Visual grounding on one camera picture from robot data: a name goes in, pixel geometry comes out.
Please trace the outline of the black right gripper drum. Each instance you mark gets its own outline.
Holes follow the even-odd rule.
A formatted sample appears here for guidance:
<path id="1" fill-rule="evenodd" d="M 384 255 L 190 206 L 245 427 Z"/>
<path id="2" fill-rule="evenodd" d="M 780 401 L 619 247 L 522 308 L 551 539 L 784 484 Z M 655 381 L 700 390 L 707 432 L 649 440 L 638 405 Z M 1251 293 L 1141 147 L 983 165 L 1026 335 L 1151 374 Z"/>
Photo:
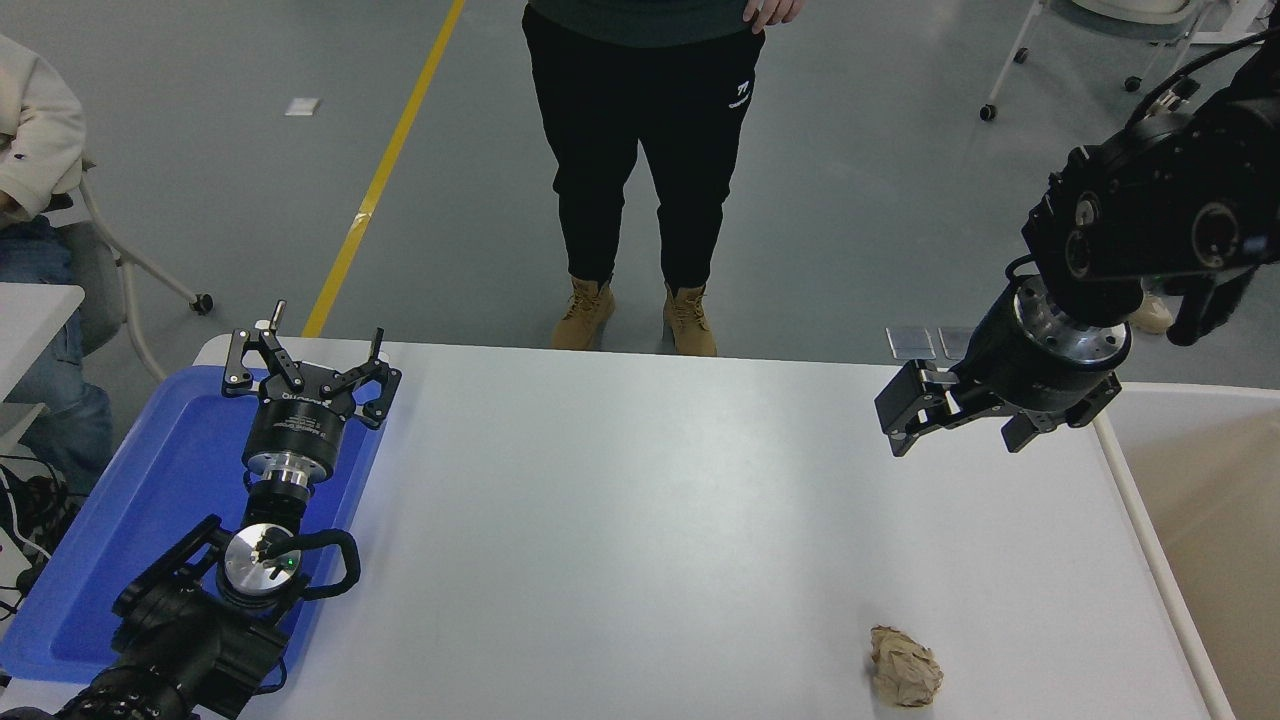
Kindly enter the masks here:
<path id="1" fill-rule="evenodd" d="M 1116 368 L 1116 325 L 1070 318 L 1046 288 L 1006 288 L 973 331 L 954 373 L 1012 406 L 1057 413 L 1079 404 Z"/>

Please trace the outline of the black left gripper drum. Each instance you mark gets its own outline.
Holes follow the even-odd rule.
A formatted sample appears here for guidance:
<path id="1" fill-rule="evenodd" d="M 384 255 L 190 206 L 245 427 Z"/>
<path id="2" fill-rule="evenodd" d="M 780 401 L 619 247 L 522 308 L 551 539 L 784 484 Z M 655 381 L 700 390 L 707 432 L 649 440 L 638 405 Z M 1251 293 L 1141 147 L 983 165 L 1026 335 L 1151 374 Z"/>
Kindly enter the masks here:
<path id="1" fill-rule="evenodd" d="M 340 451 L 346 423 L 355 414 L 349 391 L 333 398 L 256 388 L 259 409 L 243 451 L 243 464 L 264 474 L 268 464 L 291 455 L 302 457 L 310 474 L 332 474 Z"/>

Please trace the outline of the person's hand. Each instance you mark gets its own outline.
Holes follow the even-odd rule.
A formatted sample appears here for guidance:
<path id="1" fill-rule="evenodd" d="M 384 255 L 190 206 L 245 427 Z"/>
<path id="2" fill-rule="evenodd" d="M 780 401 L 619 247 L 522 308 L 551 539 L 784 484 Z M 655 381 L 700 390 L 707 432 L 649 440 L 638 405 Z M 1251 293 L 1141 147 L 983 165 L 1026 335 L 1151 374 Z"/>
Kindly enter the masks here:
<path id="1" fill-rule="evenodd" d="M 751 0 L 742 9 L 742 22 L 760 35 L 765 28 L 794 22 L 805 6 L 805 0 Z"/>

